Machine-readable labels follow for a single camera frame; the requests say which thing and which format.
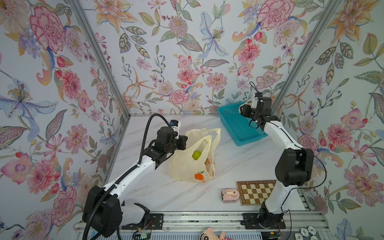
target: black mounting plate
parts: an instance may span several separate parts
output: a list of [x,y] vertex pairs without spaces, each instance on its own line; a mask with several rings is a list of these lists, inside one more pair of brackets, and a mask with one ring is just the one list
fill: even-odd
[[[253,214],[242,214],[243,215],[243,220],[241,221],[241,225],[245,226],[245,229],[269,229],[262,227],[259,222],[258,222],[258,213],[253,213]],[[285,222],[276,222],[273,224],[270,228],[271,229],[285,229]]]
[[[152,224],[149,225],[147,230],[161,230],[163,228],[164,214],[149,214],[149,222],[152,221]],[[140,224],[129,224],[122,226],[122,230],[137,230],[141,228]]]

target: plush doll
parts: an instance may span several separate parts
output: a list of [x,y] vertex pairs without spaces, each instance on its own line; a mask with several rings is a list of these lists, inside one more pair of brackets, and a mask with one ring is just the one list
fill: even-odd
[[212,228],[208,228],[201,235],[199,240],[232,240],[225,237],[225,232],[221,232],[220,238],[216,236]]

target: floral wallpaper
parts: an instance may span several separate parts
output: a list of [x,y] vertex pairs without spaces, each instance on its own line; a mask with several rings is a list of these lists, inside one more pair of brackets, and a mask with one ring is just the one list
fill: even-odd
[[70,239],[126,117],[66,0],[1,0],[0,32],[0,239]]
[[92,0],[83,8],[131,113],[217,114],[275,99],[326,0]]
[[[379,0],[344,0],[278,109],[285,128],[325,165],[305,189],[339,240],[382,239],[384,34]],[[325,169],[313,164],[308,187]]]

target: checkered pattern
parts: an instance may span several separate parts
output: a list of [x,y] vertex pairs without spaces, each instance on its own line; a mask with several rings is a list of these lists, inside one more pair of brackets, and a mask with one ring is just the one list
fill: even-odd
[[237,182],[242,205],[262,204],[272,193],[276,180]]

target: teal plastic basket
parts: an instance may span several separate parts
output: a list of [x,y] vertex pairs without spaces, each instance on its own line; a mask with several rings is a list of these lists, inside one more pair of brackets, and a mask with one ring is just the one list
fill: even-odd
[[250,118],[240,115],[239,107],[243,103],[244,102],[228,104],[219,107],[217,110],[220,114],[221,122],[237,146],[255,142],[267,136],[260,128],[254,128],[257,127],[255,122],[251,123],[252,127],[249,126]]

